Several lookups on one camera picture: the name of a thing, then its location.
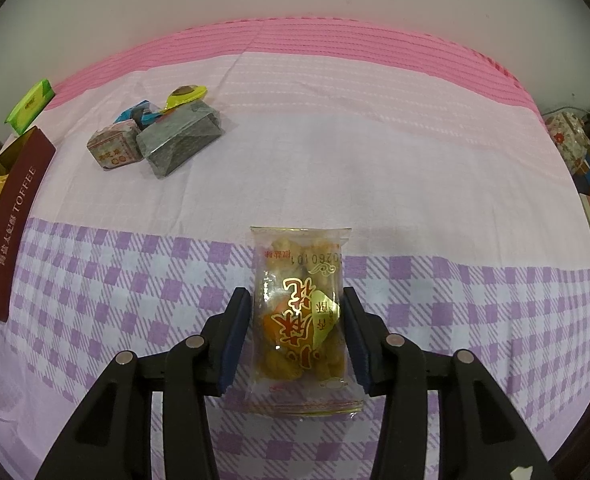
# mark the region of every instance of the snack package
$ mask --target snack package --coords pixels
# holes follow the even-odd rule
[[[350,229],[252,227],[253,378],[247,408],[326,415],[361,409],[341,330],[342,245]]]
[[[136,140],[139,133],[133,119],[113,123],[92,134],[86,148],[104,170],[112,170],[143,158]]]

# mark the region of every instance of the candy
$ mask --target candy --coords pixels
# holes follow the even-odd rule
[[[163,177],[223,133],[217,110],[197,100],[163,115],[137,137],[137,144],[153,173]]]
[[[153,124],[162,114],[159,108],[153,105],[150,101],[142,101],[135,106],[124,110],[115,120],[116,123],[133,119],[140,130],[145,130]]]
[[[262,411],[360,405],[342,336],[341,246],[349,230],[251,228],[256,241],[254,383]]]

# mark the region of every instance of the gold label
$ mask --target gold label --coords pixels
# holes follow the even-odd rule
[[[313,350],[324,342],[339,319],[339,305],[321,290],[310,295],[313,315]]]

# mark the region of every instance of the gift box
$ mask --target gift box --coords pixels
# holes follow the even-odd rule
[[[8,320],[15,261],[37,190],[55,155],[55,146],[36,126],[0,153],[0,320]]]
[[[137,136],[156,176],[166,176],[224,132],[219,113],[201,100],[174,108]]]

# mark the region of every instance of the pink bedspread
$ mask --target pink bedspread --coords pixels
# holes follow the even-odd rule
[[[156,179],[91,134],[204,84],[226,134]],[[251,225],[351,226],[345,283],[422,348],[472,348],[547,456],[590,400],[590,231],[528,93],[485,56],[332,19],[194,28],[56,86],[57,154],[0,324],[0,460],[31,479],[118,351],[164,351],[252,283]],[[381,400],[352,417],[243,411],[247,352],[209,405],[223,479],[368,478]],[[430,397],[427,472],[438,462]],[[159,399],[153,468],[163,476]]]

